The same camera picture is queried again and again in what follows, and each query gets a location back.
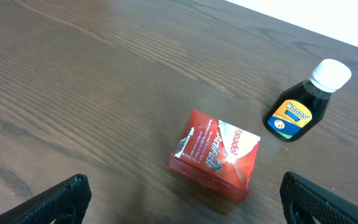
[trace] wooden table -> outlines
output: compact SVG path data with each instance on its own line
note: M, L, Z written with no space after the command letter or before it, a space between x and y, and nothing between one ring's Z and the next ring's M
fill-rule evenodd
M284 143L261 119L324 58L353 77ZM262 137L237 207L165 163L192 108ZM285 223L293 170L358 205L358 48L218 0L0 0L0 214L76 173L84 223Z

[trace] cardboard box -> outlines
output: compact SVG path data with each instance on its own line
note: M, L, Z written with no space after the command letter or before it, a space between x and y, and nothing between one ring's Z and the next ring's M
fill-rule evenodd
M167 167L220 194L243 201L260 137L193 110Z

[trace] dark glass bottle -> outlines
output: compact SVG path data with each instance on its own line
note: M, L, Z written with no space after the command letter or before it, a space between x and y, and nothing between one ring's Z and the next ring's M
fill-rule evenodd
M341 62L323 60L308 80L285 90L263 118L265 127L282 141L298 140L323 119L331 93L352 76Z
M277 101L265 115L263 120L264 125L273 135L278 137L280 140L286 142L296 141L323 119L330 98L331 93L327 93L315 87L310 80L300 82L299 84L285 90L278 97ZM308 108L312 114L311 120L290 138L286 138L284 135L280 134L280 132L276 131L275 128L268 124L268 120L286 100L293 100L301 103L306 108Z

